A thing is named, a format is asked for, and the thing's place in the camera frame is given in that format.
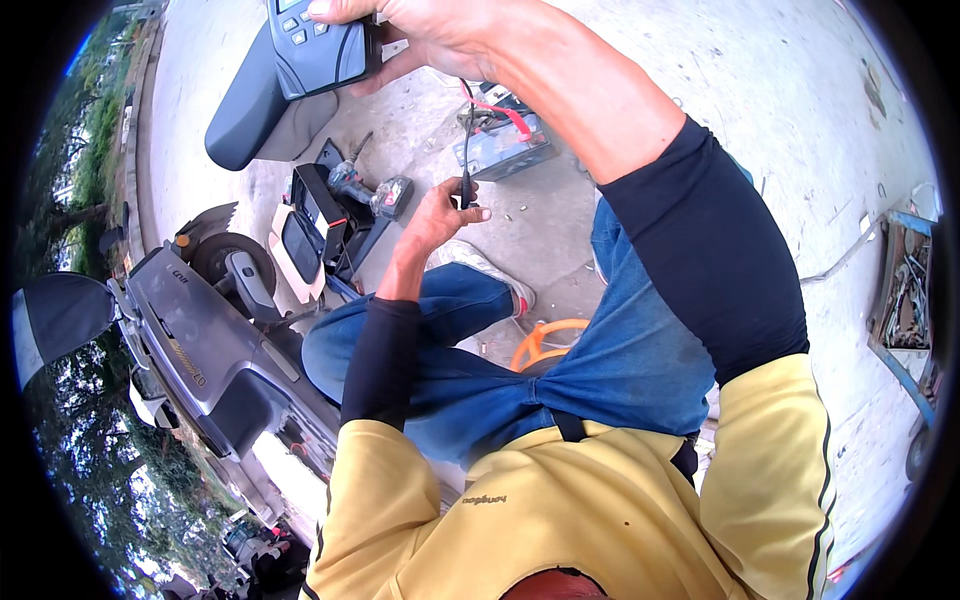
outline battery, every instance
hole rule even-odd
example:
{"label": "battery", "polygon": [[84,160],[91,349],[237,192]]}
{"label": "battery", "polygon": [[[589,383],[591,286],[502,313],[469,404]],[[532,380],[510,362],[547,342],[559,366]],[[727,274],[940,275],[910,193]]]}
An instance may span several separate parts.
{"label": "battery", "polygon": [[[468,171],[474,180],[500,181],[560,154],[536,114],[528,114],[523,121],[533,136],[526,142],[519,141],[520,131],[510,122],[470,138]],[[464,142],[455,144],[453,153],[462,168]]]}

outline diagnostic tool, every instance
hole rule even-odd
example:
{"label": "diagnostic tool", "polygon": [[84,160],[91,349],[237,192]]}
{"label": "diagnostic tool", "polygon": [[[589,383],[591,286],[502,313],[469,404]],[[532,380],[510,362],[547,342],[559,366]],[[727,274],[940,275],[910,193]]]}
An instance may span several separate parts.
{"label": "diagnostic tool", "polygon": [[373,16],[344,25],[310,19],[310,0],[269,0],[276,75],[288,101],[375,75],[382,62]]}

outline yellow shirt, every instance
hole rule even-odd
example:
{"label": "yellow shirt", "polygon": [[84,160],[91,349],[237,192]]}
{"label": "yellow shirt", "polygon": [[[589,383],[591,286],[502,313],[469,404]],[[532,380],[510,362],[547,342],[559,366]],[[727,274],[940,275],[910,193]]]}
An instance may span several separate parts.
{"label": "yellow shirt", "polygon": [[820,597],[834,491],[809,358],[737,377],[720,407],[700,497],[670,464],[683,439],[585,421],[579,443],[550,427],[481,459],[444,516],[413,443],[352,421],[300,598],[496,600],[557,566],[620,600]]}

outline concrete floor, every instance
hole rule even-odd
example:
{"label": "concrete floor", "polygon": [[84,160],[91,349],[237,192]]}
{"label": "concrete floor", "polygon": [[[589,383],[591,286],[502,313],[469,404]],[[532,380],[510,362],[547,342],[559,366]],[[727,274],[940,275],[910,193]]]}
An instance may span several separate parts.
{"label": "concrete floor", "polygon": [[[557,0],[619,51],[642,64],[693,118],[710,127],[756,180],[801,276],[822,272],[860,235],[858,223],[936,182],[932,159],[894,64],[880,56],[853,15],[829,0]],[[266,241],[291,164],[255,161],[241,173],[215,166],[204,133],[265,19],[263,0],[173,0],[156,71],[150,133],[155,222],[149,249],[201,210],[240,203],[232,229]],[[879,91],[867,93],[870,70]],[[420,194],[457,175],[457,91],[426,71],[367,99],[340,94],[341,107],[303,156],[330,136],[345,150],[373,129],[358,162],[367,181],[403,174]],[[564,147],[549,162],[496,184],[480,198],[493,220],[463,239],[532,285],[537,319],[589,318],[603,294],[588,237],[594,191]],[[928,215],[929,189],[917,203]],[[520,211],[522,205],[527,210]],[[401,232],[393,226],[361,269],[375,289]],[[838,498],[837,566],[880,533],[898,510],[908,430],[917,410],[866,347],[879,244],[834,279],[804,290],[814,371],[832,420]],[[281,308],[293,296],[281,284]],[[506,364],[522,335],[504,322],[481,333],[487,356]],[[777,451],[775,448],[759,448]]]}

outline cordless drill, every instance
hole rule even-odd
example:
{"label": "cordless drill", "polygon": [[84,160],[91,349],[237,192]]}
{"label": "cordless drill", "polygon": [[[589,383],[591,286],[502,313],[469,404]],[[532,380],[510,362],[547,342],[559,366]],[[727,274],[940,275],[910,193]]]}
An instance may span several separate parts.
{"label": "cordless drill", "polygon": [[330,171],[326,186],[335,194],[343,194],[366,204],[374,217],[386,217],[391,221],[399,221],[410,203],[410,198],[414,195],[413,180],[398,175],[384,180],[376,186],[376,191],[371,191],[364,185],[363,178],[356,171],[357,158],[360,157],[360,152],[372,136],[373,132],[367,133],[350,157]]}

